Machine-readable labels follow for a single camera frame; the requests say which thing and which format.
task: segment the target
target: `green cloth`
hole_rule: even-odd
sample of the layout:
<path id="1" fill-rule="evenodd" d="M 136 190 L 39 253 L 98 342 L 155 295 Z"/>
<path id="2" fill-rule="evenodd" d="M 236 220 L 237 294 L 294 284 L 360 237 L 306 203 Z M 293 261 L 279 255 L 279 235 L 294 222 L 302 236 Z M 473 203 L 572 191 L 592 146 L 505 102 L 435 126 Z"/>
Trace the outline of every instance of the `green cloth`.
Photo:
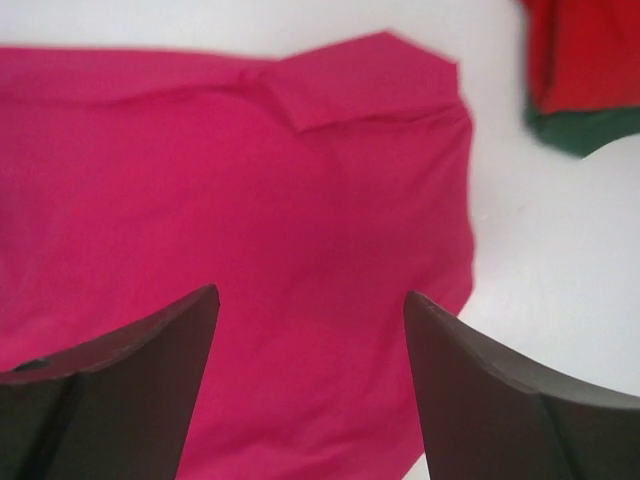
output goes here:
<path id="1" fill-rule="evenodd" d="M 640 133 L 640 107 L 543 115 L 529 99 L 525 123 L 542 143 L 583 158 L 614 140 Z"/>

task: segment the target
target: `white table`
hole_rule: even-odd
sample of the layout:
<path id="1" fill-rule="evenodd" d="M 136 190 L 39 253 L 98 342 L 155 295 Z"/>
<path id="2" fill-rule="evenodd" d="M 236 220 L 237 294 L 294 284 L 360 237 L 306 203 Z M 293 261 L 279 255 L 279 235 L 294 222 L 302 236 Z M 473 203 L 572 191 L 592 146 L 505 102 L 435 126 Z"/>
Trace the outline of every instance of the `white table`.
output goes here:
<path id="1" fill-rule="evenodd" d="M 0 42 L 285 55 L 393 28 L 461 62 L 476 118 L 476 290 L 462 318 L 640 395 L 640 136 L 576 161 L 523 130 L 516 0 L 0 0 Z M 427 478 L 424 462 L 409 475 Z"/>

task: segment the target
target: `pink cloth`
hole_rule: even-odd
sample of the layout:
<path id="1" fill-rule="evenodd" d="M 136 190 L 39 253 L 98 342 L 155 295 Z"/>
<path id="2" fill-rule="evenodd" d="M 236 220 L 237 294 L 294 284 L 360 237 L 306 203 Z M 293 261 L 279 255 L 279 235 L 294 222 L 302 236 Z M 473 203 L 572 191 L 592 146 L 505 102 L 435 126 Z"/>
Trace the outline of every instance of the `pink cloth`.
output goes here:
<path id="1" fill-rule="evenodd" d="M 215 283 L 179 478 L 401 478 L 404 296 L 471 290 L 456 76 L 388 33 L 281 61 L 0 49 L 0 368 Z"/>

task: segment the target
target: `red cloth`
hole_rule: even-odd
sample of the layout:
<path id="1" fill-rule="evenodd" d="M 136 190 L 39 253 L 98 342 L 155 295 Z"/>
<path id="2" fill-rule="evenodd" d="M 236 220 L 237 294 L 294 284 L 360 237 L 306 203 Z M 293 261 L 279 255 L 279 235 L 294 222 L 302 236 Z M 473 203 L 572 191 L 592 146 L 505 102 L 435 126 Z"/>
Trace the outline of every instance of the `red cloth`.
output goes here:
<path id="1" fill-rule="evenodd" d="M 640 106 L 640 1 L 521 1 L 538 111 Z"/>
<path id="2" fill-rule="evenodd" d="M 0 50 L 0 367 L 215 283 L 179 478 L 401 478 L 402 304 L 471 289 L 456 67 L 390 34 L 282 61 Z"/>

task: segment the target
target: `red and green cloth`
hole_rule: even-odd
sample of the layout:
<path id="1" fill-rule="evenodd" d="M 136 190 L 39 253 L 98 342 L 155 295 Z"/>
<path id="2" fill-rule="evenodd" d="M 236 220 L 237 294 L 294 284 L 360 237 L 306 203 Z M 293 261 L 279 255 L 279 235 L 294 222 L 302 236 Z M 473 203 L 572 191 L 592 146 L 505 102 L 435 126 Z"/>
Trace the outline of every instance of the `red and green cloth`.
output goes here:
<path id="1" fill-rule="evenodd" d="M 527 126 L 581 157 L 640 133 L 640 0 L 521 1 Z"/>

